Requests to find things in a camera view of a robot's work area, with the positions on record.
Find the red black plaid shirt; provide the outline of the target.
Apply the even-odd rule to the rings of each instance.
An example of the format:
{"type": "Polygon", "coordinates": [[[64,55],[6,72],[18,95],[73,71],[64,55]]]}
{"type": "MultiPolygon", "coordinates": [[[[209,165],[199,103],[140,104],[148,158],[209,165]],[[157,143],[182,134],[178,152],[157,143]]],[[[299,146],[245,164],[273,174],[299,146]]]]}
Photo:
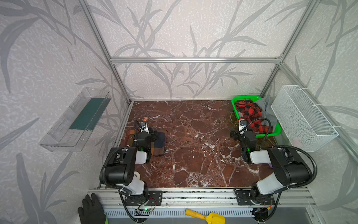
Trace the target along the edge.
{"type": "MultiPolygon", "coordinates": [[[[252,100],[239,100],[234,103],[238,112],[239,118],[244,119],[247,123],[251,123],[253,120],[263,118],[263,111],[261,107],[252,100]]],[[[255,121],[248,127],[248,130],[255,132],[256,134],[266,134],[273,131],[272,125],[269,126],[268,122],[264,119],[255,121]]]]}

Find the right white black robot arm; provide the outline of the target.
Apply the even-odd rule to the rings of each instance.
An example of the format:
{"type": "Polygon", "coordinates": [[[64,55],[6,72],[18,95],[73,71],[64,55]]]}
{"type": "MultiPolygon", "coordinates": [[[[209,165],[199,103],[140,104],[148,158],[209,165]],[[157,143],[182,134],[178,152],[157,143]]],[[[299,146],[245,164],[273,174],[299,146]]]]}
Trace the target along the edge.
{"type": "Polygon", "coordinates": [[[274,195],[312,183],[318,166],[312,156],[294,146],[273,146],[256,149],[257,138],[252,131],[231,131],[230,137],[240,142],[243,160],[249,164],[269,164],[273,173],[253,183],[250,190],[235,189],[239,205],[274,205],[274,195]]]}

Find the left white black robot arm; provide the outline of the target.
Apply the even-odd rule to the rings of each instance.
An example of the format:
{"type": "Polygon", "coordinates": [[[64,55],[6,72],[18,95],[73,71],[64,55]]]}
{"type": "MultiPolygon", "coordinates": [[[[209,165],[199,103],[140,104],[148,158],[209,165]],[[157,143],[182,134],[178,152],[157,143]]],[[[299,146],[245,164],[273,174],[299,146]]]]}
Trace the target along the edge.
{"type": "Polygon", "coordinates": [[[135,175],[137,164],[150,162],[152,144],[158,132],[149,128],[134,134],[133,146],[113,147],[100,171],[101,184],[118,189],[119,194],[131,199],[146,201],[149,198],[147,184],[135,175]]]}

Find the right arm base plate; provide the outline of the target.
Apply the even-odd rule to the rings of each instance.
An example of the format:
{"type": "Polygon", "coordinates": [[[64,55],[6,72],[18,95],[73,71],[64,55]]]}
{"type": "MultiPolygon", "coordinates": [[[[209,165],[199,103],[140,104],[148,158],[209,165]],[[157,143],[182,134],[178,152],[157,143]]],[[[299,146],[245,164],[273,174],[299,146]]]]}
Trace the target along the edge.
{"type": "Polygon", "coordinates": [[[273,195],[256,194],[252,190],[235,189],[238,205],[270,207],[276,204],[273,195]]]}

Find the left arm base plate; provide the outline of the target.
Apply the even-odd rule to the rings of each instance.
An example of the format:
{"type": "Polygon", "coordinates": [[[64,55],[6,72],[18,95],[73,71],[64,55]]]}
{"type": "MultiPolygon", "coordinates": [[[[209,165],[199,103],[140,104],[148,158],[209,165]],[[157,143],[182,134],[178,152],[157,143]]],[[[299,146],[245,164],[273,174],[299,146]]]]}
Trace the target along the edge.
{"type": "Polygon", "coordinates": [[[163,199],[163,191],[161,190],[149,190],[142,195],[125,197],[125,204],[127,206],[161,206],[163,199]]]}

